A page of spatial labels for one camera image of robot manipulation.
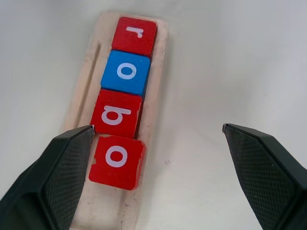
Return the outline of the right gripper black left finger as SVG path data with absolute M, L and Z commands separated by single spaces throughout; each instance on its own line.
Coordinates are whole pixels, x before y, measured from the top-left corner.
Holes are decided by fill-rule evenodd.
M 69 230 L 86 178 L 94 127 L 54 137 L 0 200 L 0 230 Z

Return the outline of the red letter tile b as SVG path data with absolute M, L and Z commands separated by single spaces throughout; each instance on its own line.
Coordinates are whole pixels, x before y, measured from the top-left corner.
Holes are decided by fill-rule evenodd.
M 134 138 L 141 107 L 141 96 L 101 89 L 90 124 L 99 134 Z

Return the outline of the blue letter tile o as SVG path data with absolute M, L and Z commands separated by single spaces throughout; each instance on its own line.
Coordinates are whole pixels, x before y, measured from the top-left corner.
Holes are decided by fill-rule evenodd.
M 101 88 L 143 96 L 150 64 L 148 57 L 112 50 L 101 79 Z

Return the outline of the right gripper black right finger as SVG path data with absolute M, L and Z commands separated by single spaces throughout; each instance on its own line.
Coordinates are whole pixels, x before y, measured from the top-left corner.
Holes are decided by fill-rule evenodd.
M 307 169 L 273 136 L 224 124 L 240 186 L 263 230 L 307 230 Z

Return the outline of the wooden letter tile rack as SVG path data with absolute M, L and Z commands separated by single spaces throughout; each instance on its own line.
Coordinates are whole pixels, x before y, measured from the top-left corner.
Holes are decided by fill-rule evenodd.
M 89 124 L 116 26 L 123 15 L 116 11 L 105 11 L 99 15 L 64 120 L 63 131 Z M 167 23 L 158 18 L 152 18 L 152 22 L 157 25 L 157 34 L 137 135 L 138 140 L 146 145 L 146 153 L 150 153 L 153 148 L 152 138 L 159 113 L 168 38 Z M 127 191 L 86 179 L 70 230 L 136 230 L 145 185 L 141 177 L 138 187 Z

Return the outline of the red letter tile o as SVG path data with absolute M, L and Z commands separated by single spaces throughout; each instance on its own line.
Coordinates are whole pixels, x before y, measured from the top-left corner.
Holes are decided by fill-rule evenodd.
M 138 187 L 146 145 L 136 139 L 101 135 L 89 180 L 125 190 Z

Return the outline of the red letter tile r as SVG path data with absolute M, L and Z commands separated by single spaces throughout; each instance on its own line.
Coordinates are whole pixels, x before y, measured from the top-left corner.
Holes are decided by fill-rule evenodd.
M 112 49 L 151 57 L 157 25 L 155 22 L 120 17 L 112 41 Z

